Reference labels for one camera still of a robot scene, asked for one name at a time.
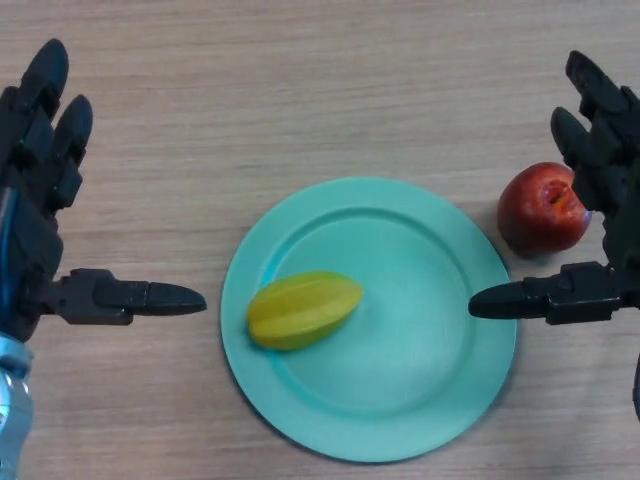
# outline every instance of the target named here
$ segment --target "table surface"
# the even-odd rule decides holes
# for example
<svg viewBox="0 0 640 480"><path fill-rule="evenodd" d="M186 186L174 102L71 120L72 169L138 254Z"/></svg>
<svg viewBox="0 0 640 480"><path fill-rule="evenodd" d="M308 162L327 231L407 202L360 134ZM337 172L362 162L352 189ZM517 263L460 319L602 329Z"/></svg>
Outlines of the table surface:
<svg viewBox="0 0 640 480"><path fill-rule="evenodd" d="M94 107L84 187L60 215L60 272L182 283L210 306L128 328L44 319L29 343L37 413L22 477L636 478L636 312L524 323L513 378L480 425L433 454L371 467L300 450L256 418L225 364L218 300L269 207L350 175L445 196L514 279L602 261L600 216L572 250L526 262L500 239L495 205L525 166L561 160L549 118L577 110L570 50L640 87L639 23L634 0L1 0L1 84L58 37L71 57L63 103L82 93Z"/></svg>

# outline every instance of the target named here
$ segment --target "robotic arm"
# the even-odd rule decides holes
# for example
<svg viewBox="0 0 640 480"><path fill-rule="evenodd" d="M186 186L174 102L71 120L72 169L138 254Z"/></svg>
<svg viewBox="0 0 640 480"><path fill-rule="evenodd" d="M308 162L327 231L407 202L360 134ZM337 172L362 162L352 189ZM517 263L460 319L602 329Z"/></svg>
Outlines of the robotic arm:
<svg viewBox="0 0 640 480"><path fill-rule="evenodd" d="M569 55L566 74L581 95L589 132L564 108L551 116L551 133L575 173L573 189L592 211L604 214L602 242L608 265L563 265L547 278L483 290L469 313L484 318L545 318L550 325L610 320L613 312L640 308L640 102L618 88L580 52ZM633 403L640 420L640 358Z"/></svg>
<svg viewBox="0 0 640 480"><path fill-rule="evenodd" d="M56 213L71 207L91 134L89 101L76 97L51 125L69 69L64 45L47 42L19 87L0 96L0 480L15 480L31 429L26 342L42 315L69 324L129 325L134 315L184 315L207 308L185 287L117 280L77 269L54 280L63 252Z"/></svg>

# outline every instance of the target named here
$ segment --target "red apple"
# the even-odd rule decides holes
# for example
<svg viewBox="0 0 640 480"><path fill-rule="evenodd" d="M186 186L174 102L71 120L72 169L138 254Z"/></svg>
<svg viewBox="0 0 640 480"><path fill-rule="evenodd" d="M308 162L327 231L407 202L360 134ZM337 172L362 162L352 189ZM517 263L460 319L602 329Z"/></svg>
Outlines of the red apple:
<svg viewBox="0 0 640 480"><path fill-rule="evenodd" d="M498 201L498 229L522 257L573 247L591 222L571 188L574 173L560 163L542 162L520 172Z"/></svg>

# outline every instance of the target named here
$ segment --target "wood grain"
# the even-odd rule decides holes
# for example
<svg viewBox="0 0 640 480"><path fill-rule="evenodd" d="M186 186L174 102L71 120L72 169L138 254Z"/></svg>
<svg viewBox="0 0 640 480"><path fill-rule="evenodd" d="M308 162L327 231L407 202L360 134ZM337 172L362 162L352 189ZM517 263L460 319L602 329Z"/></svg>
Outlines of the wood grain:
<svg viewBox="0 0 640 480"><path fill-rule="evenodd" d="M513 257L497 196L559 160L553 108L576 111L571 49L640 88L634 0L0 1L0 83L50 37L71 56L95 127L84 187L60 218L61 271L183 283L210 309L130 328L43 320L30 342L37 416L24 479L637 478L631 381L637 313L602 325L523 325L500 405L451 445L365 467L292 447L241 400L218 297L247 229L329 178L411 180L464 209L514 279L602 260L596 218L544 264Z"/></svg>

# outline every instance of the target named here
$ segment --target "starfruit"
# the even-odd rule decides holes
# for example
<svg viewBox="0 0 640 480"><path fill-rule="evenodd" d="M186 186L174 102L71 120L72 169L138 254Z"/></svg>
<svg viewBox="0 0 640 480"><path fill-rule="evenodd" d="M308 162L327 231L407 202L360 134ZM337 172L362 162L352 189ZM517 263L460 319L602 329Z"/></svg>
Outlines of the starfruit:
<svg viewBox="0 0 640 480"><path fill-rule="evenodd" d="M307 347L342 326L363 294L362 285L334 272L314 271L276 280L249 304L249 335L270 350Z"/></svg>

